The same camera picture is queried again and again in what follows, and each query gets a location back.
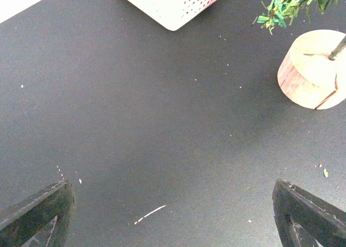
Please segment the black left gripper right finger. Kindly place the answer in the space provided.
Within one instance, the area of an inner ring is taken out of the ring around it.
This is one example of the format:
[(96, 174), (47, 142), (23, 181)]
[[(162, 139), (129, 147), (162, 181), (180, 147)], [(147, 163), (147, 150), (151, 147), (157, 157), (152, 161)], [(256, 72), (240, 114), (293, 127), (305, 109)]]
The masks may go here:
[(283, 246), (345, 246), (343, 210), (281, 179), (272, 200)]

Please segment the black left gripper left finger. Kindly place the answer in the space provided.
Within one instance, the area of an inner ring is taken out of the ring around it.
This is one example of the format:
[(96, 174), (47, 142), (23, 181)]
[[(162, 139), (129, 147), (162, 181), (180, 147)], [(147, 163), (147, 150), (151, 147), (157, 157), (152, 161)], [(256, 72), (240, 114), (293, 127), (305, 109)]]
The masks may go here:
[(1, 210), (1, 246), (65, 246), (75, 195), (66, 180)]

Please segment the white perforated plastic basket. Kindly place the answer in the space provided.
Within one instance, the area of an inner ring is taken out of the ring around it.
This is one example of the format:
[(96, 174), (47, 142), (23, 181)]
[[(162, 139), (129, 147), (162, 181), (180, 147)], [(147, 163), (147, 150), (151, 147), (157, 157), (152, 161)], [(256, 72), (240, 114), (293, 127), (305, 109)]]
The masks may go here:
[(176, 31), (217, 0), (127, 0), (157, 23)]

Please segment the small green christmas tree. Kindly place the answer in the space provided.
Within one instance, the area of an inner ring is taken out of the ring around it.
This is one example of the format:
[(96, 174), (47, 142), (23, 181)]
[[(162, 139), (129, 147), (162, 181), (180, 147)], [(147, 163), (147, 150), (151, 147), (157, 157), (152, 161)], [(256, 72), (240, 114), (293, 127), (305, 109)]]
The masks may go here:
[[(316, 2), (323, 14), (340, 0), (271, 0), (266, 12), (255, 22), (272, 32), (275, 26), (286, 28), (298, 12)], [(313, 30), (298, 36), (290, 46), (277, 72), (281, 91), (295, 104), (314, 110), (326, 110), (345, 100), (345, 33)]]

